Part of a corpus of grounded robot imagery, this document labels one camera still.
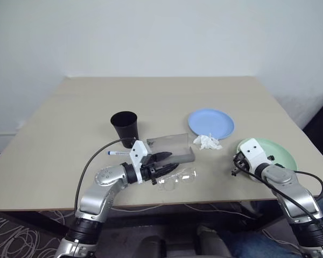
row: green plate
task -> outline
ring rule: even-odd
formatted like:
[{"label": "green plate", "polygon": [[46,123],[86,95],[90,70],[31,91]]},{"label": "green plate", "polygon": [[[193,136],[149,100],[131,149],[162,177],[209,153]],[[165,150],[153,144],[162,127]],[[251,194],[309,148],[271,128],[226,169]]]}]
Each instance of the green plate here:
[{"label": "green plate", "polygon": [[[240,151],[240,146],[251,138],[242,140],[237,146],[237,153]],[[298,166],[293,156],[281,145],[264,138],[255,138],[260,146],[264,149],[267,156],[273,155],[275,160],[273,164],[279,163],[285,168],[298,170]]]}]

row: white tissue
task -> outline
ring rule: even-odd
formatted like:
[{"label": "white tissue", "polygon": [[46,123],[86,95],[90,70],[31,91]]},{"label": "white tissue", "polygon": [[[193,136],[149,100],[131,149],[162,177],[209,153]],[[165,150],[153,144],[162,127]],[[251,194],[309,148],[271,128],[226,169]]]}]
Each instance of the white tissue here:
[{"label": "white tissue", "polygon": [[200,149],[222,149],[220,142],[211,136],[199,135],[193,141],[194,144],[201,144]]}]

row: black cable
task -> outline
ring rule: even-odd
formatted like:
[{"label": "black cable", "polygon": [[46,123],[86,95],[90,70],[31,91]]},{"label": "black cable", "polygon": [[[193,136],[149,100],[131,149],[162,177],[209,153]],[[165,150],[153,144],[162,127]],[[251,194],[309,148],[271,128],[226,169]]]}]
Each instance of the black cable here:
[{"label": "black cable", "polygon": [[80,179],[79,179],[79,183],[78,183],[78,187],[76,188],[76,193],[75,193],[75,201],[74,201],[74,214],[76,212],[76,209],[78,208],[78,198],[79,198],[79,192],[80,192],[80,188],[81,188],[81,183],[82,183],[82,180],[85,176],[85,172],[88,168],[88,166],[90,165],[90,163],[92,162],[92,160],[99,154],[101,153],[104,149],[108,148],[109,146],[117,143],[117,142],[120,142],[120,141],[126,141],[126,140],[136,140],[135,138],[121,138],[121,139],[118,139],[116,141],[112,141],[111,143],[103,146],[102,148],[100,148],[99,150],[96,151],[95,154],[92,155],[92,157],[90,157],[90,159],[87,161],[84,169],[82,170],[82,173],[81,173],[81,176],[80,176]]},{"label": "black cable", "polygon": [[268,183],[267,181],[263,180],[262,178],[260,178],[259,176],[256,176],[253,173],[248,172],[247,170],[241,168],[237,162],[234,162],[236,168],[238,168],[240,171],[254,177],[255,179],[259,180],[260,182],[262,182],[263,184],[265,184],[269,189],[273,190],[274,192],[280,194],[282,197],[284,197],[285,199],[289,200],[291,203],[293,203],[296,207],[300,208],[302,211],[305,212],[306,215],[308,215],[313,221],[315,221],[316,223],[320,224],[320,226],[323,228],[323,224],[321,223],[321,221],[319,219],[317,219],[314,215],[312,215],[307,209],[305,209],[302,205],[300,205],[299,203],[297,203],[295,200],[293,200],[291,197],[289,197],[288,195],[284,194],[283,192],[281,192],[280,190],[278,190],[277,188],[275,188],[272,184]]},{"label": "black cable", "polygon": [[308,173],[308,172],[302,172],[302,171],[294,171],[294,172],[297,173],[297,174],[304,174],[304,175],[307,175],[307,176],[312,176],[313,178],[317,179],[318,182],[321,184],[322,190],[321,190],[321,193],[319,194],[319,196],[317,198],[315,198],[315,199],[316,200],[321,200],[323,198],[323,181],[322,181],[322,179],[320,179],[318,176],[313,175],[313,174]]}]

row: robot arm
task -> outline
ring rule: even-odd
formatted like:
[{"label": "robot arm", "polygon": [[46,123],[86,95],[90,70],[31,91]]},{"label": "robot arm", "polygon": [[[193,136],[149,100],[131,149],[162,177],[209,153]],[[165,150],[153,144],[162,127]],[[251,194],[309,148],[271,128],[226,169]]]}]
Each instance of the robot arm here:
[{"label": "robot arm", "polygon": [[323,257],[323,214],[312,194],[298,182],[294,171],[281,165],[273,165],[262,147],[255,139],[250,139],[240,147],[241,151],[234,157],[239,168],[248,170],[277,190],[295,200],[311,213],[317,221],[313,221],[303,210],[294,205],[277,192],[279,205],[299,242],[303,257]]},{"label": "robot arm", "polygon": [[132,164],[101,169],[95,175],[93,184],[85,191],[75,212],[75,221],[62,239],[55,258],[94,257],[102,224],[106,221],[114,198],[118,192],[135,182],[163,176],[178,166],[178,163],[156,168],[156,162],[170,156],[170,152],[151,154],[147,145],[135,141],[130,152]]}]

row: beige tabletop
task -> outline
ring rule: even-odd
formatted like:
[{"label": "beige tabletop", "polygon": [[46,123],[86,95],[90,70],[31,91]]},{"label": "beige tabletop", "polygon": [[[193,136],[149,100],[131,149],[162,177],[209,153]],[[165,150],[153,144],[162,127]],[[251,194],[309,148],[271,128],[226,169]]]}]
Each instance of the beige tabletop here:
[{"label": "beige tabletop", "polygon": [[[73,207],[82,168],[91,155],[118,138],[110,117],[123,110],[138,115],[142,140],[170,134],[195,134],[188,115],[202,108],[228,113],[234,133],[221,140],[221,150],[199,150],[191,184],[161,191],[150,182],[121,191],[115,206],[154,205],[274,198],[264,185],[243,174],[233,177],[233,155],[244,138],[268,138],[285,147],[299,170],[323,179],[323,156],[253,77],[68,78],[34,113],[0,155],[0,210],[68,209]],[[123,151],[121,144],[111,150]],[[80,195],[103,167],[126,161],[100,154],[90,165]],[[320,185],[299,175],[313,194]]]}]

